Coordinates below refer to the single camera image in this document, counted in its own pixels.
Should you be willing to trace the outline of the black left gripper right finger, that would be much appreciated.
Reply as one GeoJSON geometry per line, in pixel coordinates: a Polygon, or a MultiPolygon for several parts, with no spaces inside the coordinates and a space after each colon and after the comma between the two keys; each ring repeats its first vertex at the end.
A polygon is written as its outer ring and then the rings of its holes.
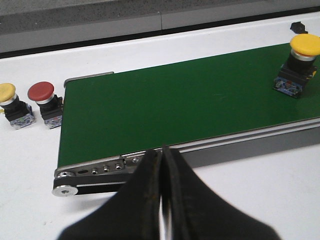
{"type": "Polygon", "coordinates": [[[212,191],[177,149],[164,146],[161,194],[171,240],[278,240],[276,231],[212,191]]]}

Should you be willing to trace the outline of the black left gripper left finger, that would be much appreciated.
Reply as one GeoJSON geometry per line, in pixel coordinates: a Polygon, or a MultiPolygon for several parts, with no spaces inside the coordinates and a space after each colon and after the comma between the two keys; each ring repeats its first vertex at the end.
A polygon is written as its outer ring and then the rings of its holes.
{"type": "Polygon", "coordinates": [[[96,211],[65,228],[60,240],[160,239],[161,155],[147,150],[132,177],[96,211]]]}

